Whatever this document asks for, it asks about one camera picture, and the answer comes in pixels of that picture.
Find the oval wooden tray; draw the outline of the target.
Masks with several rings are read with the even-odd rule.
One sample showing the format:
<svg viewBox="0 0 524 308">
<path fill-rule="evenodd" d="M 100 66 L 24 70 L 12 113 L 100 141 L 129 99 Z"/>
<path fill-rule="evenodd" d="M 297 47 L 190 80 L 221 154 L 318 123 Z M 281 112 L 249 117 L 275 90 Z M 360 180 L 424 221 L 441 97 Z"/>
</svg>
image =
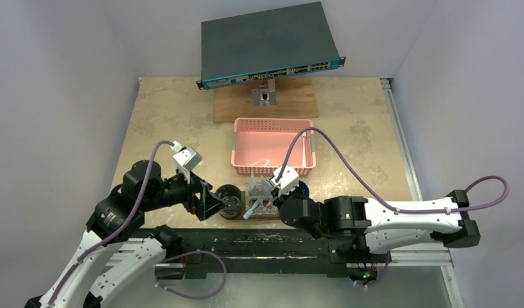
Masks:
<svg viewBox="0 0 524 308">
<path fill-rule="evenodd" d="M 244 220 L 243 216 L 253 206 L 254 200 L 250 198 L 248 192 L 241 191 L 241 203 L 233 201 L 231 206 L 220 210 L 218 213 L 222 218 Z M 249 219 L 278 219 L 279 211 L 276 206 L 270 202 L 263 200 L 261 205 L 258 205 Z"/>
</svg>

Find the clear acrylic holder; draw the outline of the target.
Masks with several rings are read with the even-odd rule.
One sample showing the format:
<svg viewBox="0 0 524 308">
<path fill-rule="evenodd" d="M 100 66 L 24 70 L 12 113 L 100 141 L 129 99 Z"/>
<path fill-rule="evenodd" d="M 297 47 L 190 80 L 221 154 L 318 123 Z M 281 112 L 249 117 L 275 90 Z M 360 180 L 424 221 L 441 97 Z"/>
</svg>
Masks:
<svg viewBox="0 0 524 308">
<path fill-rule="evenodd" d="M 243 219 L 278 217 L 278 209 L 272 203 L 270 184 L 249 184 L 245 191 Z"/>
</svg>

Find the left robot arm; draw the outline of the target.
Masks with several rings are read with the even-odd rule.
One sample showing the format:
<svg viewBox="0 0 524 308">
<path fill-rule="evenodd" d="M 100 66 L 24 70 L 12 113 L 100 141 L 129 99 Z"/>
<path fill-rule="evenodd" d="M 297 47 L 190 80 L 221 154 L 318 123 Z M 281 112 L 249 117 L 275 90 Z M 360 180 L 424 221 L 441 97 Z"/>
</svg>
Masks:
<svg viewBox="0 0 524 308">
<path fill-rule="evenodd" d="M 133 252 L 108 271 L 105 267 L 131 236 L 144 225 L 147 211 L 181 204 L 200 221 L 227 205 L 211 192 L 212 185 L 192 174 L 161 176 L 156 162 L 140 160 L 123 176 L 122 184 L 95 207 L 68 269 L 44 295 L 30 298 L 27 307 L 108 307 L 127 285 L 160 261 L 185 259 L 182 237 L 167 225 L 155 227 Z"/>
</svg>

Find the pink plastic basket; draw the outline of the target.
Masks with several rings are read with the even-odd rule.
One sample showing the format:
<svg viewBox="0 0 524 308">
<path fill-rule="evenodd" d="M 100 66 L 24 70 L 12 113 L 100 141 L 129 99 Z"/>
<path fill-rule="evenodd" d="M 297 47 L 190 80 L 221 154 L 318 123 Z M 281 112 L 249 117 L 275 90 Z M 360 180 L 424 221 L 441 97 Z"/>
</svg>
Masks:
<svg viewBox="0 0 524 308">
<path fill-rule="evenodd" d="M 293 138 L 313 126 L 310 119 L 239 117 L 234 122 L 231 164 L 239 175 L 271 176 L 281 166 Z M 302 136 L 295 143 L 288 165 L 300 176 L 316 166 L 314 133 L 306 132 L 307 167 L 302 168 Z"/>
</svg>

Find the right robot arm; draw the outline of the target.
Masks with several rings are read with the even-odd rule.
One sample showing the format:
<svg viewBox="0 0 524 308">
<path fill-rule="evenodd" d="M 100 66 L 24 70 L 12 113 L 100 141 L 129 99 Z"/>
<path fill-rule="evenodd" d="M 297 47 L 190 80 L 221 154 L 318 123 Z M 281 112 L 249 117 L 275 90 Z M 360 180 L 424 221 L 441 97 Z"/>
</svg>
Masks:
<svg viewBox="0 0 524 308">
<path fill-rule="evenodd" d="M 374 254 L 420 243 L 440 242 L 446 248 L 479 244 L 477 222 L 468 214 L 465 191 L 455 190 L 430 201 L 391 201 L 338 196 L 323 202 L 290 193 L 274 198 L 280 220 L 314 238 L 349 240 L 351 255 L 366 261 Z"/>
</svg>

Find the blue cup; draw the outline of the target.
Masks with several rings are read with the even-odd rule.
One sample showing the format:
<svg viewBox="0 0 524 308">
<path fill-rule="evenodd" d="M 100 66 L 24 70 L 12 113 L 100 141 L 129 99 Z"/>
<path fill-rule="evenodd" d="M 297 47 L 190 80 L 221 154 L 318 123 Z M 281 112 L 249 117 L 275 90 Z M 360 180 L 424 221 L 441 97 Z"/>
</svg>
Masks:
<svg viewBox="0 0 524 308">
<path fill-rule="evenodd" d="M 296 188 L 295 192 L 297 194 L 301 194 L 307 198 L 310 197 L 310 190 L 309 190 L 309 187 L 307 186 L 306 183 L 304 183 L 303 181 L 299 181 L 299 184 L 298 184 L 298 187 Z"/>
</svg>

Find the light blue toothbrush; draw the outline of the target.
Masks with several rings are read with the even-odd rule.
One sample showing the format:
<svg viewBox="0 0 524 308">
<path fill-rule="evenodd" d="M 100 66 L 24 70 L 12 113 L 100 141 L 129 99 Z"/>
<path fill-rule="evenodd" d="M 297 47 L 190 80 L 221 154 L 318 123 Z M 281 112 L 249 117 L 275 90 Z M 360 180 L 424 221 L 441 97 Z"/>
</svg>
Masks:
<svg viewBox="0 0 524 308">
<path fill-rule="evenodd" d="M 254 211 L 262 204 L 263 200 L 261 198 L 251 199 L 250 208 L 246 210 L 243 215 L 244 220 L 248 220 Z"/>
</svg>

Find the dark green cup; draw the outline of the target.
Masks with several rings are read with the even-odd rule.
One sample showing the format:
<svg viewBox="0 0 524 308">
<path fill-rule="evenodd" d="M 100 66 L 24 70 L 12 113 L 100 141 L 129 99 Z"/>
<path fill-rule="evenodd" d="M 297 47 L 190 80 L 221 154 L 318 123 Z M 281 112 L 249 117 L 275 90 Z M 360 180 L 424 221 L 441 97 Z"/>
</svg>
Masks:
<svg viewBox="0 0 524 308">
<path fill-rule="evenodd" d="M 239 187 L 232 184 L 225 184 L 216 190 L 215 195 L 227 203 L 226 208 L 219 211 L 221 217 L 225 219 L 235 219 L 241 215 L 244 204 L 242 191 Z"/>
</svg>

